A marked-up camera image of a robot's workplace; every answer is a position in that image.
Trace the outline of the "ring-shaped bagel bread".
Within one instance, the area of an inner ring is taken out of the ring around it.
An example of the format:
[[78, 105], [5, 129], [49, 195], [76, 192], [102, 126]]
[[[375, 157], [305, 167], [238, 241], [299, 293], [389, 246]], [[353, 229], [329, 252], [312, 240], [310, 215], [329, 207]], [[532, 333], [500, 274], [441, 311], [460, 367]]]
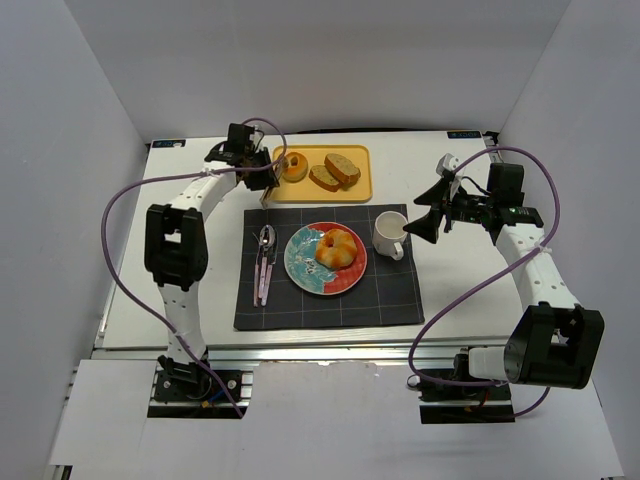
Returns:
[[303, 180], [309, 170], [309, 163], [305, 155], [299, 152], [289, 152], [283, 160], [282, 179], [289, 183]]

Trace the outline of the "orange striped round bread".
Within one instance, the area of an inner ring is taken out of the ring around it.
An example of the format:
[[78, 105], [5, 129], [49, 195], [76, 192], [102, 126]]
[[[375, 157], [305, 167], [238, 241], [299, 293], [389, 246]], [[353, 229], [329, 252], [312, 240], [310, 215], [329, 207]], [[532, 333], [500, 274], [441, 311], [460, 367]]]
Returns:
[[354, 237], [347, 231], [331, 229], [318, 241], [315, 260], [333, 270], [350, 266], [357, 256]]

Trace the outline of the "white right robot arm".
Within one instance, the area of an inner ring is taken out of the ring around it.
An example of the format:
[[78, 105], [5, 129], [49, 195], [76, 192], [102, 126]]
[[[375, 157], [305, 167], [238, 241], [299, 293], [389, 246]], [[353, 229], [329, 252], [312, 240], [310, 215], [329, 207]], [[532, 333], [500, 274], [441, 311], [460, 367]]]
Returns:
[[524, 204], [524, 169], [493, 164], [487, 190], [472, 195], [462, 187], [464, 169], [451, 154], [436, 168], [436, 185], [415, 199], [430, 210], [405, 226], [407, 233], [436, 243], [455, 222], [481, 225], [508, 264], [523, 314], [503, 347], [472, 347], [464, 355], [461, 378], [437, 384], [489, 387], [502, 383], [582, 389], [586, 386], [604, 332], [599, 311], [584, 308], [563, 281], [549, 250], [536, 209]]

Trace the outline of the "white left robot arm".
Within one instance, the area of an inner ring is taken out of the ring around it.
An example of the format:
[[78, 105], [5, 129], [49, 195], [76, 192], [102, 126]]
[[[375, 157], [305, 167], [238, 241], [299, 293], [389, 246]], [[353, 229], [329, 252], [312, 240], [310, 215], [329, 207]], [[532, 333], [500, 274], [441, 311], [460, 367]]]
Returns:
[[197, 368], [206, 361], [199, 315], [199, 282], [209, 261], [205, 223], [224, 197], [243, 184], [251, 191], [279, 185], [283, 156], [272, 160], [261, 145], [257, 127], [267, 121], [250, 118], [229, 125], [227, 138], [213, 147], [203, 169], [169, 203], [146, 212], [144, 266], [163, 300], [169, 324], [164, 367]]

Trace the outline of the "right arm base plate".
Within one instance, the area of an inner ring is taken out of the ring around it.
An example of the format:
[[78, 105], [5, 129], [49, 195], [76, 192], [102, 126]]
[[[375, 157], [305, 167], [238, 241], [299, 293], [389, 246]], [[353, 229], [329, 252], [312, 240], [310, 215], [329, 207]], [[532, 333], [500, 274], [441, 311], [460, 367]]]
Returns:
[[511, 390], [500, 387], [439, 385], [411, 378], [419, 393], [423, 425], [485, 424], [514, 422]]

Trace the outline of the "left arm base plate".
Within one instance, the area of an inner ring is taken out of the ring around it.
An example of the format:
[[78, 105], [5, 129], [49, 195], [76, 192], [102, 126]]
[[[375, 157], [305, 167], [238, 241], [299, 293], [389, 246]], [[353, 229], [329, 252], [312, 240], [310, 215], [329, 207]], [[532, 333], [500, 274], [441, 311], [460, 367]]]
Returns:
[[[245, 413], [251, 398], [253, 373], [219, 370], [239, 410]], [[164, 370], [157, 369], [147, 409], [148, 418], [163, 419], [231, 419], [239, 420], [236, 410], [214, 380], [205, 380], [194, 391], [185, 390]]]

